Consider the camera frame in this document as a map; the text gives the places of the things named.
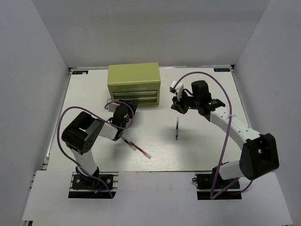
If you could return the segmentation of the green drawer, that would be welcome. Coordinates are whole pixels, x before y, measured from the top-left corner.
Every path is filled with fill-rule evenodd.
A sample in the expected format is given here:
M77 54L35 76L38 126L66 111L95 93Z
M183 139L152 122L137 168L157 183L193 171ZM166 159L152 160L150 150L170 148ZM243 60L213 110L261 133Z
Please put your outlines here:
M145 96L145 97L114 97L114 100L125 100L125 101L132 101L132 100L139 100L140 102L150 102L156 103L157 97L156 96Z
M156 96L157 91L130 91L130 92L113 92L113 96L117 97L142 97L142 96Z

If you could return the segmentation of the green top drawer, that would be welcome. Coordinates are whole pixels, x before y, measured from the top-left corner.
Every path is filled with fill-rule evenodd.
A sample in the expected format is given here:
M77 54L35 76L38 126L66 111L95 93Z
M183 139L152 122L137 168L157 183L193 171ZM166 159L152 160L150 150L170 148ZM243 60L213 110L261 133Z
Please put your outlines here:
M130 91L130 92L113 92L113 96L117 97L142 97L142 96L156 96L157 91Z

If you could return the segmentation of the black green gel pen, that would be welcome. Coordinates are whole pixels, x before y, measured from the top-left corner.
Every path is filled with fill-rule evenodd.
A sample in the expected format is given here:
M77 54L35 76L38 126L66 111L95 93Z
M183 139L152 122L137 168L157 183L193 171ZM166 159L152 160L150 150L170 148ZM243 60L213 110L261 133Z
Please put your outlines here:
M176 130L175 130L175 139L178 140L178 134L179 134L179 122L180 122L180 117L176 118Z

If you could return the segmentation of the purple gel pen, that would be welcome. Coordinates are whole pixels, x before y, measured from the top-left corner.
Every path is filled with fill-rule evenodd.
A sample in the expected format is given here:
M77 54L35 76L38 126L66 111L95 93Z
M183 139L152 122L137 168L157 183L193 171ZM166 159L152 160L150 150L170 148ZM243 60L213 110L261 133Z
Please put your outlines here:
M132 142L128 141L123 136L120 137L133 151L136 151L136 147L132 144Z

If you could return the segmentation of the red gel pen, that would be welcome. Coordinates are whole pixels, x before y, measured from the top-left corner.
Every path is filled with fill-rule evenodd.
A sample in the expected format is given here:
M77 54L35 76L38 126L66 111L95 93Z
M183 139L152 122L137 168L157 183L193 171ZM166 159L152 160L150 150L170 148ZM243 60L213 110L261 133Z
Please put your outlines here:
M145 157L147 157L148 159L151 159L151 156L144 151L142 148L140 148L139 146L137 146L136 144L134 144L132 141L130 141L130 144L137 150L139 150Z

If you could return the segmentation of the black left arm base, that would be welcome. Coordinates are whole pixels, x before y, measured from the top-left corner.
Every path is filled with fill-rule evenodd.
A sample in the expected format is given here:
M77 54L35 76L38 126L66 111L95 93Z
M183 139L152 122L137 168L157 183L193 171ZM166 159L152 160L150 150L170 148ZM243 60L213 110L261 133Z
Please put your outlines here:
M111 199L118 188L118 172L99 172L103 181L83 175L76 169L72 173L68 198L71 199Z

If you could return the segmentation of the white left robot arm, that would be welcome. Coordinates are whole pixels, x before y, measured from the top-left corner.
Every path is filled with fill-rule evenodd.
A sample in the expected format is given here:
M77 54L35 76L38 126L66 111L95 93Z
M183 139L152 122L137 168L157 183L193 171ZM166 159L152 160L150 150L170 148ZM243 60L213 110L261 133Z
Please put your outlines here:
M85 174L83 182L90 188L99 184L99 168L93 158L92 146L98 137L119 140L132 124L139 100L121 99L107 103L105 108L112 104L117 106L109 120L82 111L62 132L61 138L72 151L79 171Z

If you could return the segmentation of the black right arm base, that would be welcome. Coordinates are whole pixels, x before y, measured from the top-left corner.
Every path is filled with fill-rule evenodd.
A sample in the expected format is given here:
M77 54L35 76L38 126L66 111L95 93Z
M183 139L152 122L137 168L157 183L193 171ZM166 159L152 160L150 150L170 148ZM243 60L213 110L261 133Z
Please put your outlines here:
M192 178L192 182L196 185L198 200L211 200L210 192L212 189L213 180L214 176L211 173L195 174L195 176ZM218 176L217 182L215 184L214 195L232 182L235 183L219 196L217 196L216 200L242 199L239 182L235 179L222 180L220 176Z

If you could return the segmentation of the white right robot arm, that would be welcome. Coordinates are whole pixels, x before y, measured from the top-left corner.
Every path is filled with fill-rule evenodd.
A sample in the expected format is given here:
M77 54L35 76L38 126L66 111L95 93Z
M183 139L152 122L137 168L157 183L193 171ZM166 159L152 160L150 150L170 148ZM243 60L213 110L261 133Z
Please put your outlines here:
M170 92L175 97L171 108L182 114L189 109L197 110L209 122L229 132L229 137L241 150L238 161L222 164L219 172L213 174L212 181L216 187L225 187L233 178L255 180L279 168L276 140L270 133L264 135L231 115L222 101L211 97L205 81L195 81L191 87L192 95L188 96L182 83L172 82Z

